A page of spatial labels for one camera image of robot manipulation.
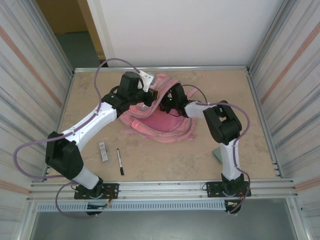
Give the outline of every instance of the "marker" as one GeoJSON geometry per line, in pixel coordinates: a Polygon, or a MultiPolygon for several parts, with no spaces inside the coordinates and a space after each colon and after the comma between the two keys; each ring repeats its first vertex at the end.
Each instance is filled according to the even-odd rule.
{"type": "Polygon", "coordinates": [[[121,176],[124,176],[125,173],[124,173],[124,169],[123,169],[122,164],[121,164],[121,158],[120,158],[119,148],[116,149],[116,152],[118,153],[118,159],[119,159],[119,165],[120,165],[120,173],[121,173],[121,176]]]}

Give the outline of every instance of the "pink fabric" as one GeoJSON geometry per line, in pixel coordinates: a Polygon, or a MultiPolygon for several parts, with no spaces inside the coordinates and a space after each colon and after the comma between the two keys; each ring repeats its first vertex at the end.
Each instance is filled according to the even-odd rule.
{"type": "MultiPolygon", "coordinates": [[[[178,80],[172,79],[165,74],[158,74],[154,90],[158,91],[158,99],[152,103],[151,107],[144,106],[143,103],[131,106],[119,118],[132,129],[122,130],[123,134],[139,133],[144,139],[154,139],[161,143],[173,143],[182,140],[192,141],[196,136],[193,131],[196,127],[196,120],[178,116],[177,111],[172,110],[170,114],[160,111],[158,105],[166,92],[178,80]]],[[[188,94],[191,97],[197,89],[193,88],[188,94]]]]}

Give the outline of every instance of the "speckled surface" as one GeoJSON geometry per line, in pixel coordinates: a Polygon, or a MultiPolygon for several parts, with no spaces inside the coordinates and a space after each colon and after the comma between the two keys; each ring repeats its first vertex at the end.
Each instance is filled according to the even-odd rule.
{"type": "MultiPolygon", "coordinates": [[[[250,116],[251,126],[239,142],[241,168],[253,179],[275,178],[268,147],[244,71],[168,71],[163,72],[183,84],[197,85],[208,100],[227,100],[243,108],[250,116]]],[[[119,84],[121,72],[103,72],[98,75],[101,95],[119,84]]],[[[71,90],[61,130],[72,127],[87,115],[98,103],[93,87],[94,73],[77,73],[71,90]]],[[[192,96],[203,101],[200,93],[192,96]]],[[[243,128],[246,118],[237,110],[243,128]]],[[[217,180],[221,178],[222,164],[213,157],[219,147],[210,135],[204,119],[196,122],[196,139],[175,143],[144,140],[138,134],[123,135],[128,129],[120,120],[104,127],[82,150],[85,166],[104,181],[186,181],[217,180]],[[109,151],[109,163],[102,163],[99,143],[105,142],[109,151]],[[117,148],[120,149],[124,176],[120,175],[117,148]]]]}

